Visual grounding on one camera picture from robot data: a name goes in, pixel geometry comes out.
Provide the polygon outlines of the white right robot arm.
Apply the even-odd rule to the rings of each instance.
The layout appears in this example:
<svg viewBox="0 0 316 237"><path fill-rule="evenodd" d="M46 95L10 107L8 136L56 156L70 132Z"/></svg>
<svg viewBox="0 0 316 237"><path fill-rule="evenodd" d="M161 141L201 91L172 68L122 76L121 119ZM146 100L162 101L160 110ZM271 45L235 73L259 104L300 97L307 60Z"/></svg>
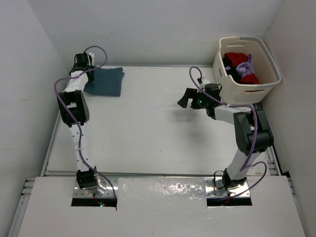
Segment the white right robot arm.
<svg viewBox="0 0 316 237"><path fill-rule="evenodd" d="M186 108L191 99L192 109L205 109L210 118L234 126L237 152L222 176L222 187L227 190L246 181L250 167L273 144L274 137L263 109L221 105L205 95L213 95L219 100L218 85L209 83L205 85L205 89L205 93L202 93L198 89L187 88L177 104Z"/></svg>

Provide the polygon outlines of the blue t shirt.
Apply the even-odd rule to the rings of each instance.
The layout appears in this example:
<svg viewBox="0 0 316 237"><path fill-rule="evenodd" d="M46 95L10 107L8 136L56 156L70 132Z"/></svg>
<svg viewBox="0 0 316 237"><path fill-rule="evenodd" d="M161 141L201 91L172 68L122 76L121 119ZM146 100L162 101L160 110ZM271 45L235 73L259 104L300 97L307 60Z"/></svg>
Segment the blue t shirt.
<svg viewBox="0 0 316 237"><path fill-rule="evenodd" d="M120 97L123 77L122 67L97 69L94 71L94 80L85 85L84 92L93 96Z"/></svg>

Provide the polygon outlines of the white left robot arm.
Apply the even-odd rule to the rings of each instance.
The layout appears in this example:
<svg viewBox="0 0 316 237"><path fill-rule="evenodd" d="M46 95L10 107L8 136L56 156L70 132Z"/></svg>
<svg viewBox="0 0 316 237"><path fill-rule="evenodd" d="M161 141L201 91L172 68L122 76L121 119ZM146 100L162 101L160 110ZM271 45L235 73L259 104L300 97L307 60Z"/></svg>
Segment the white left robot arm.
<svg viewBox="0 0 316 237"><path fill-rule="evenodd" d="M90 192L98 188L98 181L95 174L96 165L88 155L85 140L90 114L83 90L86 84L94 79L94 73L90 71L94 66L94 53L76 54L70 71L70 81L57 97L62 121L69 128L75 145L76 181L80 189Z"/></svg>

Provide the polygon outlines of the lavender garment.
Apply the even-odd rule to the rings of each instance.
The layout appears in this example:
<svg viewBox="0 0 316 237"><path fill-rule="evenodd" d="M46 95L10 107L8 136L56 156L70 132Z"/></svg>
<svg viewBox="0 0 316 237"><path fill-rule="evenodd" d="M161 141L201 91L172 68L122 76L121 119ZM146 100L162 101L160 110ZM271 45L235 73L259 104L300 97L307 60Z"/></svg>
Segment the lavender garment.
<svg viewBox="0 0 316 237"><path fill-rule="evenodd" d="M236 71L239 75L241 75L241 77L244 77L248 74L254 74L251 54L248 55L248 60L246 62L243 62L237 66Z"/></svg>

